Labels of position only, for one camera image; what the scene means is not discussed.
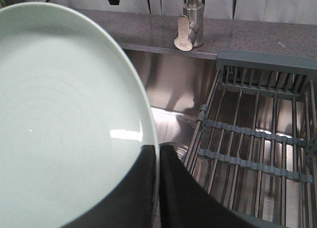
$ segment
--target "speckled countertop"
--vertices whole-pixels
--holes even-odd
[[[203,46],[190,52],[174,46],[177,17],[78,10],[103,27],[124,49],[215,59],[221,49],[317,58],[317,26],[244,20],[204,20]]]

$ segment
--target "gray plastic bar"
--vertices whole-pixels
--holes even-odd
[[[218,161],[223,161],[233,165],[240,165],[241,167],[250,169],[250,170],[258,170],[263,171],[263,173],[269,174],[271,176],[285,176],[289,180],[293,180],[295,182],[309,182],[314,183],[314,179],[312,175],[300,174],[296,171],[289,171],[286,169],[280,169],[275,166],[265,165],[262,163],[256,163],[251,160],[243,160],[241,158],[232,157],[230,155],[220,154],[219,152],[214,152],[206,149],[199,148],[197,153],[201,156],[206,156],[210,159],[217,159]]]
[[[233,126],[233,125],[229,125],[226,123],[220,123],[220,122],[215,122],[215,121],[211,121],[211,120],[205,121],[205,125],[207,127],[215,127],[217,129],[225,129],[226,131],[230,131],[230,132],[234,131],[236,133],[244,133],[246,135],[255,136],[258,138],[264,137],[265,139],[275,140],[276,142],[286,142],[289,145],[297,144],[297,145],[302,146],[302,147],[307,145],[307,142],[305,140],[300,140],[298,138],[279,136],[276,134],[268,134],[266,132],[259,132],[259,131],[255,131],[255,130],[252,130],[249,128],[241,128],[238,126]]]

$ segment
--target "faucet base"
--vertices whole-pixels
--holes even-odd
[[[196,35],[193,46],[200,46],[204,43],[203,23],[204,23],[204,4],[199,2],[196,7],[190,7],[189,3],[183,6],[183,14],[189,17],[190,28]]]

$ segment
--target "gray wall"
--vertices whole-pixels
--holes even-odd
[[[8,4],[24,1],[5,0]],[[71,8],[180,15],[184,0],[51,0]],[[205,17],[317,25],[317,0],[205,0]]]

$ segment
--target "plate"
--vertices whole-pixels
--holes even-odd
[[[79,217],[158,140],[145,90],[119,45],[49,3],[0,10],[0,224]]]

